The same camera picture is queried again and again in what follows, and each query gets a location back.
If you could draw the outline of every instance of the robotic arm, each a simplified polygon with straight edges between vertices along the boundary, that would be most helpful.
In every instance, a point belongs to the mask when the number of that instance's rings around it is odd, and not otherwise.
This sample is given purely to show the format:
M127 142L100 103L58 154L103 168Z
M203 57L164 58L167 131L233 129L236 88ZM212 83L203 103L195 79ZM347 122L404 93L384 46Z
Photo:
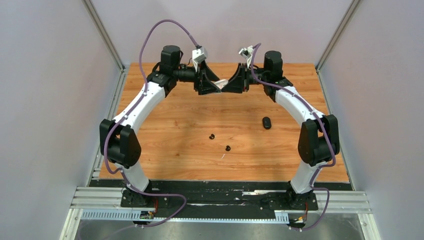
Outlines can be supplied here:
M246 58L246 63L239 63L234 75L227 80L219 78L207 66L205 59L207 52L203 47L192 52L194 66L181 64L181 50L177 46L165 46L161 52L160 62L147 76L148 91L143 89L135 99L117 115L112 121L104 119L100 124L100 149L104 155L106 136L115 122L122 117L125 120L115 129L108 142L107 154L109 161L124 171L131 186L141 191L148 191L149 179L145 176L138 161L141 147L137 140L137 132L153 108L168 96L177 82L193 82L194 90L199 95L211 93L243 93L249 90L249 84L259 84L252 76L249 68L252 59L253 47L242 48L240 55ZM320 166L331 160L330 150L323 136L318 136L319 127L317 119L311 109L324 123L325 131L330 139L335 154L340 151L338 122L333 115L324 115L313 108L297 92L293 84L283 76L283 60L278 51L268 51L265 54L263 68L253 70L255 75L264 82L281 86L288 91L264 85L264 92L274 102L285 108L301 126L298 143L298 152L302 159L296 175L290 181L286 200L293 208L302 206L312 193L312 179L318 175L316 171ZM142 95L143 101L127 115Z

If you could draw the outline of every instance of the cable connector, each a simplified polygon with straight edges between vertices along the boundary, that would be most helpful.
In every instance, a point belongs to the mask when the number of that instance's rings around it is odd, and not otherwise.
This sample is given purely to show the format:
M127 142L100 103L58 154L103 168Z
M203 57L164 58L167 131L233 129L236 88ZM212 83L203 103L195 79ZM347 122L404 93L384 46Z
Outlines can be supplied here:
M208 57L208 52L206 51L205 47L201 46L200 48L194 49L191 52L191 58L193 60L193 66L196 72L198 71L198 65L199 63L206 60Z
M247 67L250 67L253 57L253 46L243 47L238 51L238 54L246 59Z

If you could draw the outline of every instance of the wooden table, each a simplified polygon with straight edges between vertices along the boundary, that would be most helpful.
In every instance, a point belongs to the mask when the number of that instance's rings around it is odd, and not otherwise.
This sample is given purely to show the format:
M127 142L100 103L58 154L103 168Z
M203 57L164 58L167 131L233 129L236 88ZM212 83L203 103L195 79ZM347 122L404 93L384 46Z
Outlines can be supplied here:
M151 72L154 63L143 69ZM220 79L229 79L236 63L209 63ZM284 75L316 109L327 113L313 64L284 64ZM138 67L130 66L120 113L137 95L144 81ZM271 129L262 118L269 117ZM300 127L289 113L265 95L261 85L242 94L199 96L193 83L178 82L168 97L147 117L138 131L140 162L150 179L289 181L301 161L297 150ZM110 175L105 166L100 178ZM341 154L334 167L324 169L322 182L348 182Z

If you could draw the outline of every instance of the wooden tabletop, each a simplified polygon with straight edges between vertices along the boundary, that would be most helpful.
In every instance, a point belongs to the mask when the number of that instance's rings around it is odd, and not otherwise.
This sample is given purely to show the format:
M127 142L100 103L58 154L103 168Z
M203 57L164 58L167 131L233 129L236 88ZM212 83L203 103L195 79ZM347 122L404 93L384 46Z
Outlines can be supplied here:
M236 63L209 63L220 79L229 79ZM146 74L154 63L143 64ZM284 75L316 109L327 114L320 82L313 64L284 64ZM138 67L130 66L120 113L141 90L144 81ZM269 117L271 129L262 118ZM242 94L198 95L193 83L178 82L151 112L138 131L140 162L150 179L289 181L301 158L300 127L289 113L265 95L261 85ZM100 178L110 175L103 165ZM325 168L321 182L348 182L341 154L334 167Z

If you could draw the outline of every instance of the gray floor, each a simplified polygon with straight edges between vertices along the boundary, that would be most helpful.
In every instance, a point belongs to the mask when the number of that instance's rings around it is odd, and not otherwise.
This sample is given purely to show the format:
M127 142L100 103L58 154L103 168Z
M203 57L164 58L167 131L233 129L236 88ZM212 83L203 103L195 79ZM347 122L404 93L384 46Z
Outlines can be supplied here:
M308 223L313 224L318 214L310 213ZM166 222L152 228L130 228L119 220L82 220L76 240L363 240L358 215L326 214L312 230L295 232L283 224L256 223L197 223Z

